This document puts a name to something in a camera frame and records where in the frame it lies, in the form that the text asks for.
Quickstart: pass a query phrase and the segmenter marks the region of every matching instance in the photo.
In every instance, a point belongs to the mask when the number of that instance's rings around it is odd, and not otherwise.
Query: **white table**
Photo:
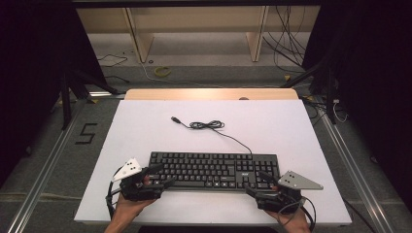
[[[108,185],[130,157],[147,166],[154,150],[247,152],[231,139],[211,130],[188,130],[170,117],[186,124],[213,119],[224,122],[222,132],[248,146],[253,153],[276,153],[281,175],[292,170],[324,186],[324,190],[302,191],[315,204],[318,224],[351,223],[300,100],[121,101],[75,221],[110,221],[105,203]],[[313,215],[310,205],[305,207]],[[276,222],[259,210],[247,194],[194,191],[165,191],[135,221],[147,225],[248,226]]]

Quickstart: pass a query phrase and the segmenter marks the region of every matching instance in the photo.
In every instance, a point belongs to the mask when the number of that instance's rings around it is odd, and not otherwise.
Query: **keyboard cable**
[[[212,120],[209,123],[202,123],[202,122],[192,122],[189,126],[185,125],[184,123],[182,123],[179,119],[175,118],[174,116],[172,116],[172,120],[175,121],[176,123],[182,124],[184,127],[186,128],[190,128],[190,129],[211,129],[215,132],[217,132],[218,134],[225,136],[229,139],[232,139],[234,141],[236,141],[237,143],[239,143],[240,145],[242,145],[243,147],[245,147],[247,150],[249,150],[249,153],[252,154],[251,149],[249,149],[248,147],[246,147],[244,144],[242,144],[241,142],[239,142],[237,139],[230,137],[228,135],[225,135],[219,131],[217,131],[216,129],[218,128],[223,128],[224,127],[224,123],[219,121],[219,120]]]

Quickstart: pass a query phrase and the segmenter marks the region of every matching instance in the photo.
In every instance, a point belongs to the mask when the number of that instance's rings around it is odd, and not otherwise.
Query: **hand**
[[[145,177],[143,182],[144,185],[148,185],[149,177]],[[124,199],[123,195],[120,193],[118,203],[116,204],[115,214],[105,232],[112,233],[123,231],[135,217],[139,216],[145,207],[151,205],[153,202],[155,202],[155,200],[129,201]]]
[[[308,222],[306,221],[306,215],[300,208],[291,215],[282,215],[270,211],[265,212],[278,220],[278,222],[290,233],[310,232]]]

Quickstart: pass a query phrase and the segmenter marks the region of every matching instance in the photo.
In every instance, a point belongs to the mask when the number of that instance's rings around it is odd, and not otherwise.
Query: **metal rail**
[[[9,226],[9,233],[22,232],[24,230],[25,225],[27,224],[31,214],[34,211],[34,208],[36,207],[40,195],[46,187],[46,184],[52,174],[56,163],[66,146],[66,143],[76,123],[76,119],[85,104],[86,100],[78,100],[78,102],[76,103],[75,111],[73,113],[73,120],[71,120],[65,130],[61,131],[60,136],[58,137],[57,142],[54,144],[54,147],[49,155],[49,158],[47,159],[45,165],[42,168],[42,171],[36,179],[36,182],[31,187],[24,202],[21,204],[11,225]]]
[[[369,184],[367,184],[361,169],[346,146],[346,143],[336,125],[332,125],[328,117],[323,117],[323,122],[378,232],[395,232],[392,223],[388,220],[387,215],[373,194]]]

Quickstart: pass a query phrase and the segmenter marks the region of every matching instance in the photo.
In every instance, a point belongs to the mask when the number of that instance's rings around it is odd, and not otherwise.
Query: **black keyboard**
[[[154,151],[149,165],[158,163],[163,170],[150,175],[151,182],[175,178],[169,189],[244,192],[247,185],[270,190],[273,184],[261,179],[258,171],[279,177],[276,154]]]

